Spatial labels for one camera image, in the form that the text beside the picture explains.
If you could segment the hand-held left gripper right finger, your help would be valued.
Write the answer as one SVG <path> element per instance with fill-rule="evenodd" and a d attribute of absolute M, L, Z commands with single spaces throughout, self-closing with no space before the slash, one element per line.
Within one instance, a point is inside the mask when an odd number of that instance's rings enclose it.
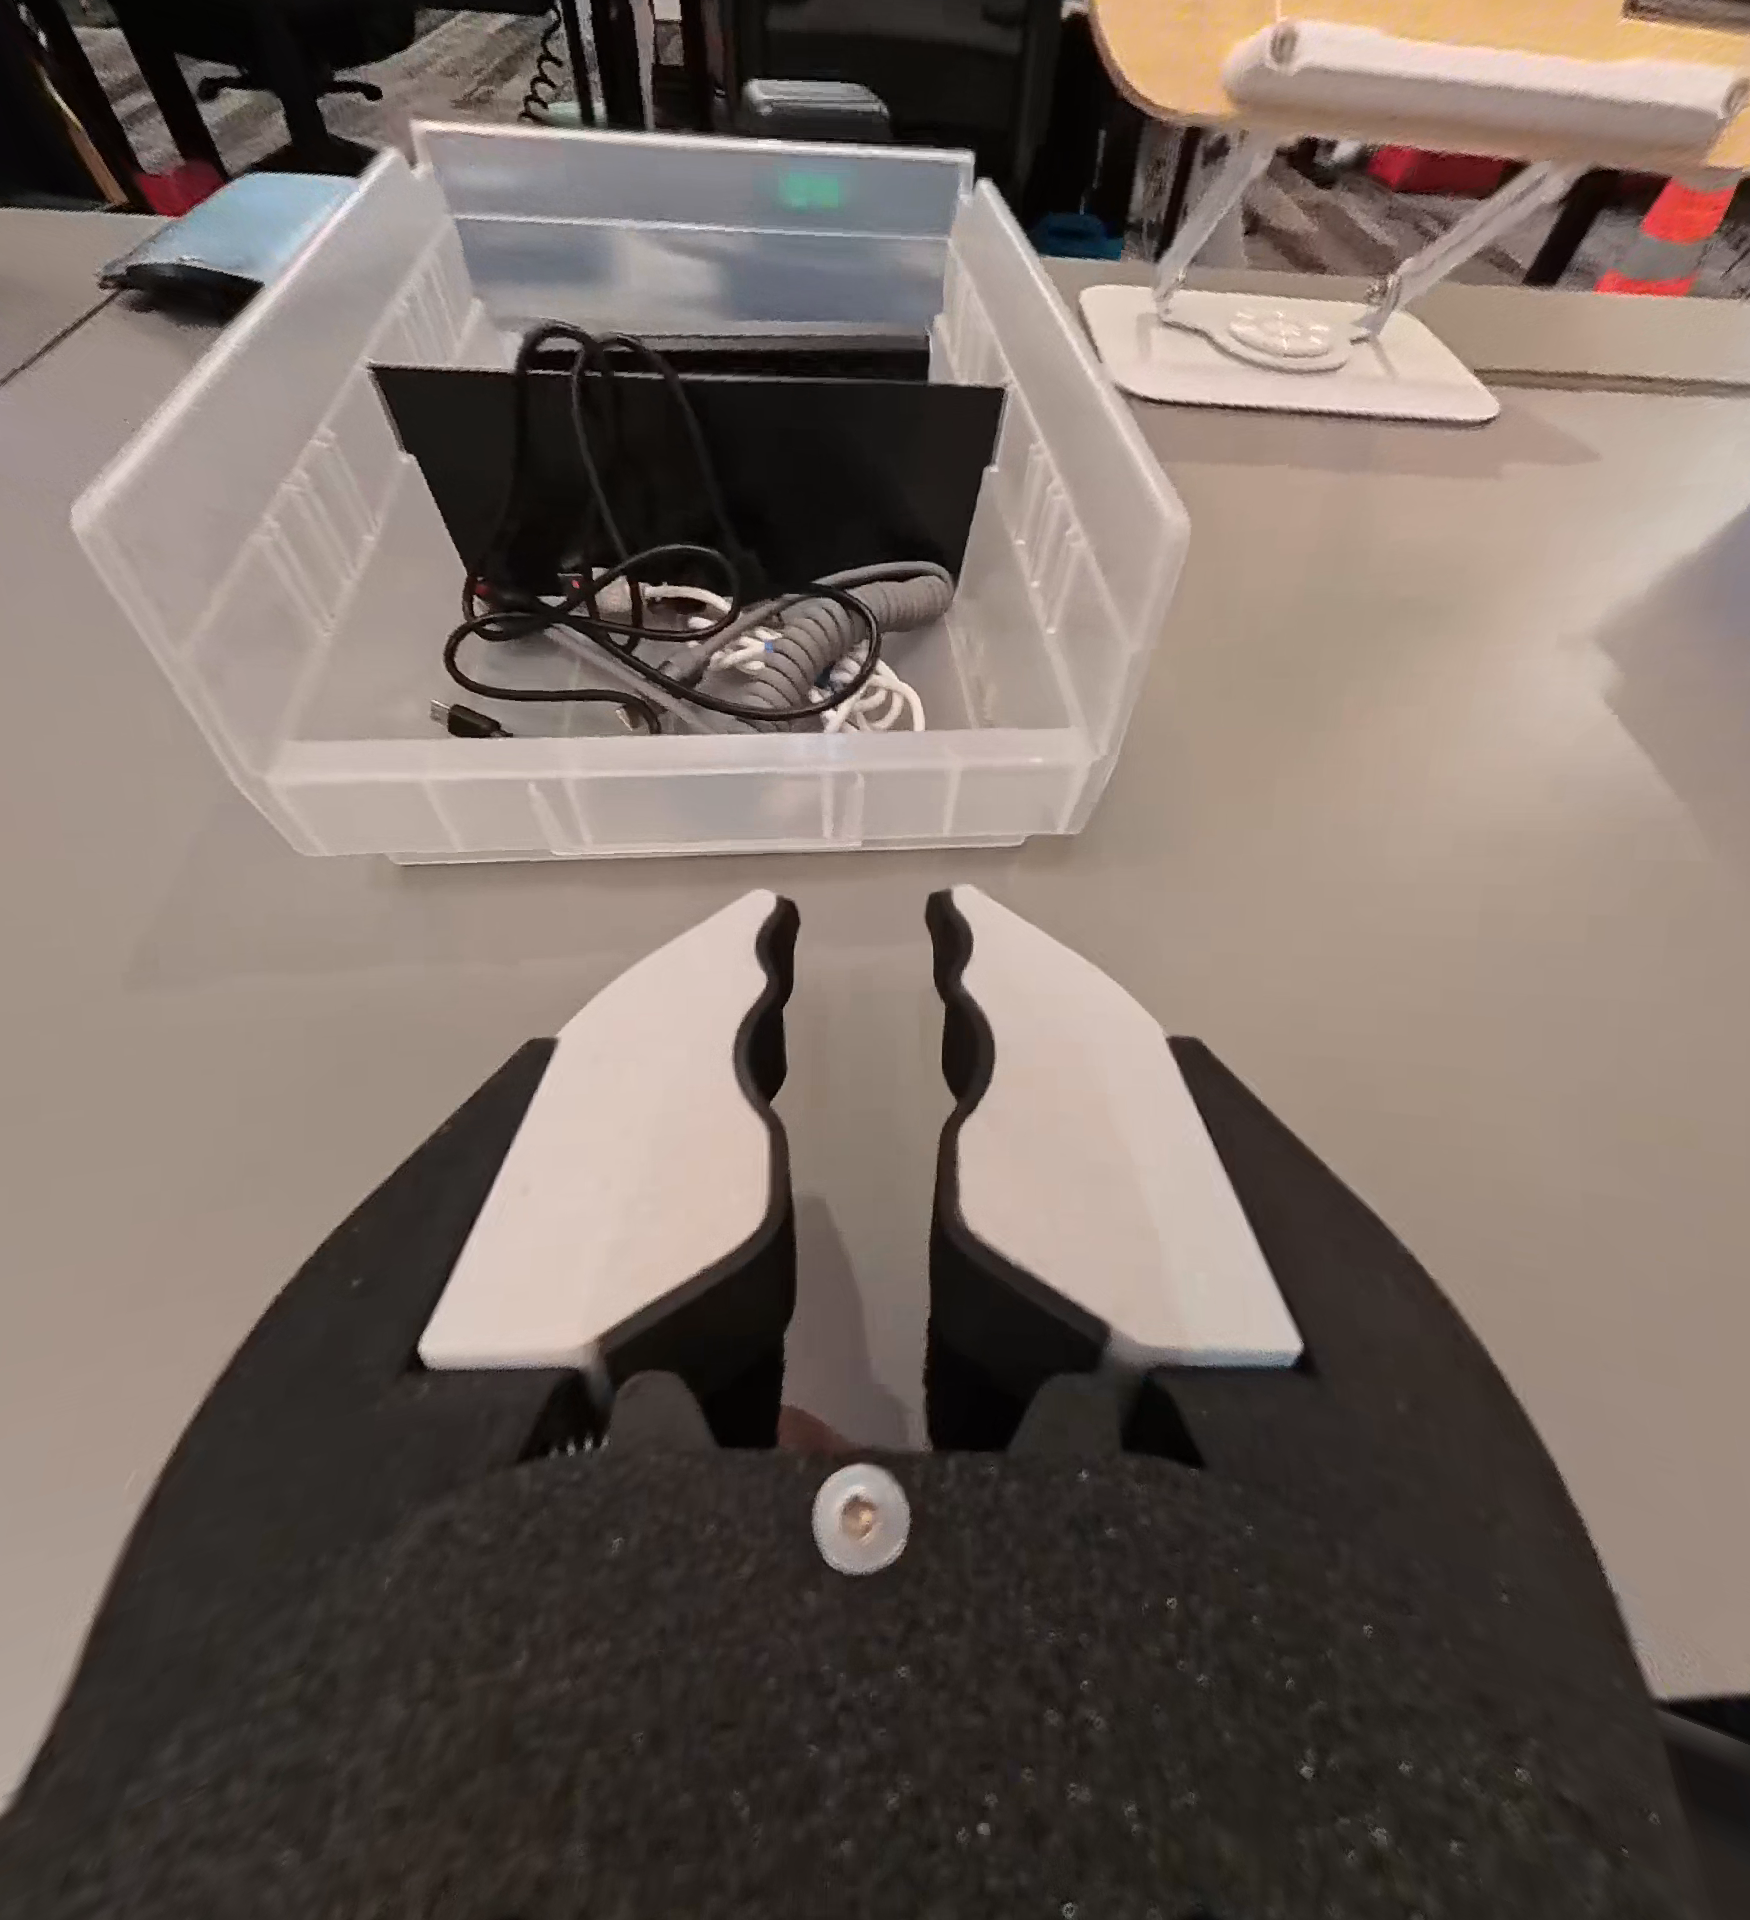
<path fill-rule="evenodd" d="M 961 883 L 927 899 L 951 1099 L 926 1417 L 1005 1450 L 1053 1380 L 1291 1372 L 1303 1335 L 1172 1037 L 1100 964 Z"/>

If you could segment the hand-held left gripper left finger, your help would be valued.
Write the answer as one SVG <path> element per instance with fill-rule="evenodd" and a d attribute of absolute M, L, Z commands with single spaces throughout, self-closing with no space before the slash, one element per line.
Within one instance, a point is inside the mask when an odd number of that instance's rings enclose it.
<path fill-rule="evenodd" d="M 575 1373 L 600 1407 L 680 1380 L 768 1450 L 796 1304 L 786 1076 L 798 909 L 745 894 L 605 984 L 551 1055 L 415 1356 Z"/>

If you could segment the clear plastic bin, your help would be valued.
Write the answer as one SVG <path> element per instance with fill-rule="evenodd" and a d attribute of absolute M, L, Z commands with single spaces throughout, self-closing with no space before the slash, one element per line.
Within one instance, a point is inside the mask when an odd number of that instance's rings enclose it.
<path fill-rule="evenodd" d="M 1082 829 L 1176 609 L 1191 523 L 1002 195 L 961 154 L 418 123 L 328 180 L 206 359 L 72 507 L 101 582 L 246 801 L 396 861 L 1013 847 Z M 1002 416 L 954 609 L 897 645 L 924 732 L 642 738 L 426 709 L 463 563 L 398 371 L 507 409 L 530 323 L 676 347 L 930 353 Z"/>

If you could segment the black bin divider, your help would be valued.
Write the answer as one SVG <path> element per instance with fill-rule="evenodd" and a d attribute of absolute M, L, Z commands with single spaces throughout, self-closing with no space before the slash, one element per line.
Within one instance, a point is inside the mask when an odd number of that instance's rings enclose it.
<path fill-rule="evenodd" d="M 696 546 L 749 597 L 878 563 L 958 573 L 1006 405 L 998 385 L 565 364 L 376 385 L 477 581 Z"/>

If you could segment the bamboo book stand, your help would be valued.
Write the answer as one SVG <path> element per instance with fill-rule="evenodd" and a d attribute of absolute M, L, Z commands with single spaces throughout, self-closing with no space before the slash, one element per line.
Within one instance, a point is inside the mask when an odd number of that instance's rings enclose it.
<path fill-rule="evenodd" d="M 1119 87 L 1229 131 L 1154 283 L 1089 288 L 1089 338 L 1130 398 L 1474 426 L 1500 405 L 1411 302 L 1592 170 L 1750 173 L 1750 5 L 1097 3 Z M 1201 249 L 1299 138 L 1518 161 L 1366 302 L 1190 292 Z"/>

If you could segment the blue-grey pouch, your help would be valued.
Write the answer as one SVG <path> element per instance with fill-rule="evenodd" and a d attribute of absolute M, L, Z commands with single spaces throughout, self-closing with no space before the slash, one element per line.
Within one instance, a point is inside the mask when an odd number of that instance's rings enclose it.
<path fill-rule="evenodd" d="M 110 295 L 231 317 L 291 267 L 308 238 L 353 195 L 358 180 L 251 173 L 103 265 Z"/>

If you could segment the black charger dock green display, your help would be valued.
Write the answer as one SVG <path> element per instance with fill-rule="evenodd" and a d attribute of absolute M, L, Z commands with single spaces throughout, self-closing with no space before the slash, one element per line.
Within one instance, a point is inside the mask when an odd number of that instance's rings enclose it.
<path fill-rule="evenodd" d="M 796 147 L 887 147 L 894 130 L 887 105 L 862 82 L 764 78 L 745 82 L 734 131 Z M 793 211 L 838 214 L 849 204 L 847 176 L 835 163 L 795 160 L 776 188 Z"/>

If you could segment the orange traffic cone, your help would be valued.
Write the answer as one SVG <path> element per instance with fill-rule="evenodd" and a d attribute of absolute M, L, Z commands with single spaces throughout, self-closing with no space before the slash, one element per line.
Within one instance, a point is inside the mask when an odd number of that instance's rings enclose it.
<path fill-rule="evenodd" d="M 1709 171 L 1670 177 L 1620 265 L 1607 269 L 1595 292 L 1632 299 L 1683 299 L 1698 281 L 1703 249 L 1718 233 L 1743 177 Z"/>

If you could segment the black office chair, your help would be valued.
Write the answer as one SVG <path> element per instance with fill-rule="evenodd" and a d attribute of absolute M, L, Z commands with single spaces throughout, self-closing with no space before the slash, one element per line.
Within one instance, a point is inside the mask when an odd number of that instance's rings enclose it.
<path fill-rule="evenodd" d="M 358 177 L 373 151 L 335 134 L 320 109 L 328 95 L 376 103 L 380 89 L 355 71 L 406 52 L 415 38 L 414 3 L 114 3 L 112 12 L 183 161 L 232 176 L 182 60 L 215 73 L 208 93 L 262 93 L 282 109 L 286 140 L 256 167 L 274 173 Z"/>

